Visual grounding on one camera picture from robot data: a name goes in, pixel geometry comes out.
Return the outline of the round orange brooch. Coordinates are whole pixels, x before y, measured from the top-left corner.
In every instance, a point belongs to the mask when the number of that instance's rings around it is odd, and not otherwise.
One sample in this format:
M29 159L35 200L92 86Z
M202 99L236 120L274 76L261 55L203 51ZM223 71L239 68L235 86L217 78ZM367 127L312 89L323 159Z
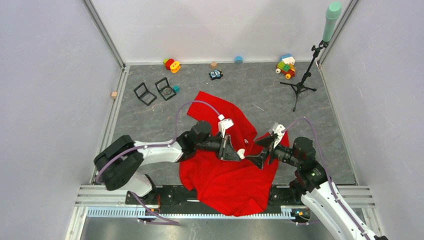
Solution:
M239 156L239 158L240 158L241 160L243 160L243 159L245 158L245 149L244 149L244 148L240 148L240 149L237 151L237 155Z

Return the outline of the red t-shirt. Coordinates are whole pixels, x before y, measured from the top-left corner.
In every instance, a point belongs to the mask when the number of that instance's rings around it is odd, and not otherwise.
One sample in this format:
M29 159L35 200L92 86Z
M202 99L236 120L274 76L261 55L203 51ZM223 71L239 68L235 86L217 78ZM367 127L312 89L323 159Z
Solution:
M247 155L256 155L263 149L254 144L257 130L244 113L233 103L200 91L187 111L197 121L212 126L212 134L218 133L218 113L232 119L234 125L227 130L236 150L244 149ZM188 190L196 190L196 198L221 214L245 216L266 210L270 188L279 163L265 164L259 169L243 159L224 161L214 152L197 150L195 156L179 165L179 178Z

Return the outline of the round dark brooch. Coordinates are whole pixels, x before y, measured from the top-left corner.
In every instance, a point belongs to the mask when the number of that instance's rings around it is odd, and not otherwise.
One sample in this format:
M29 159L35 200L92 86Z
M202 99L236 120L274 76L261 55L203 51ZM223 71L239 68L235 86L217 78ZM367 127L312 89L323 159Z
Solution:
M169 87L167 87L166 89L164 89L164 94L165 95L169 95L169 94L171 94L173 91L172 91L172 89L171 88L169 88Z

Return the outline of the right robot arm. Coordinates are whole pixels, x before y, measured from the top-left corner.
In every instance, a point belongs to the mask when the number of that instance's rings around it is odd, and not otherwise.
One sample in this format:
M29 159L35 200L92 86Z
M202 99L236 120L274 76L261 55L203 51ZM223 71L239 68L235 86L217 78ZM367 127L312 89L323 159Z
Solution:
M308 207L336 240L385 240L368 227L342 197L325 168L316 159L313 141L297 137L292 146L277 143L275 133L256 140L263 149L259 154L248 155L259 169L279 161L296 167L295 179L289 183L289 199Z

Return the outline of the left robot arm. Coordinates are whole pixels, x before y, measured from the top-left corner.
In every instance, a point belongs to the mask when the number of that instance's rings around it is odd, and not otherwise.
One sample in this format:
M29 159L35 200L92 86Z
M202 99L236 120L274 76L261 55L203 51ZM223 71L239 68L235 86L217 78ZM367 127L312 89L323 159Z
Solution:
M239 162L244 158L243 152L234 149L226 133L233 124L229 118L219 121L219 131L212 135L210 123L199 121L189 131L163 142L135 141L123 135L94 158L96 181L103 183L108 191L126 190L145 204L151 204L157 198L157 190L146 174L138 172L141 166L184 162L195 157L199 150L212 152L219 160Z

